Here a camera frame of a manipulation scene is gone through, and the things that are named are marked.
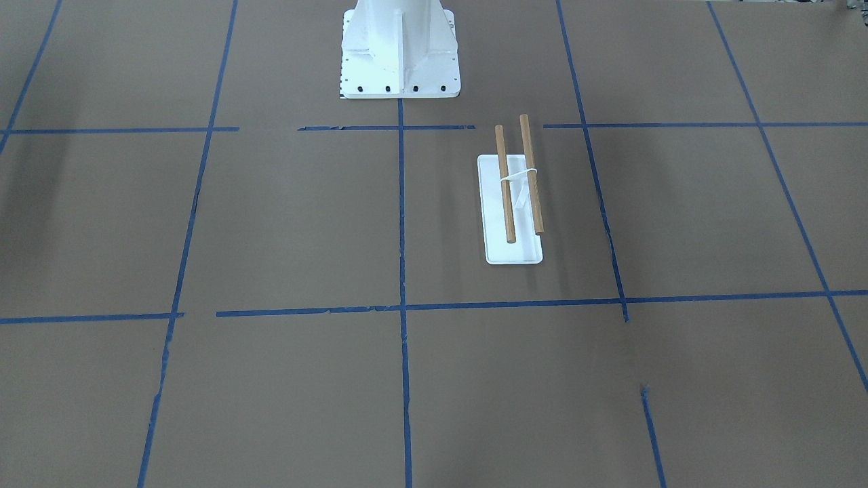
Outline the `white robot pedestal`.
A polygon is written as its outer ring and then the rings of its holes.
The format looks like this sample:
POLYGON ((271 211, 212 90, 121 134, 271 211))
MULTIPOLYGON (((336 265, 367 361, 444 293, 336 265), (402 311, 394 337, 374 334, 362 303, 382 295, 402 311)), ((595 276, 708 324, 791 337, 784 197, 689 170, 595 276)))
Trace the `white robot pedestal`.
POLYGON ((359 1, 342 21, 339 96, 440 99, 462 89, 454 12, 440 1, 359 1))

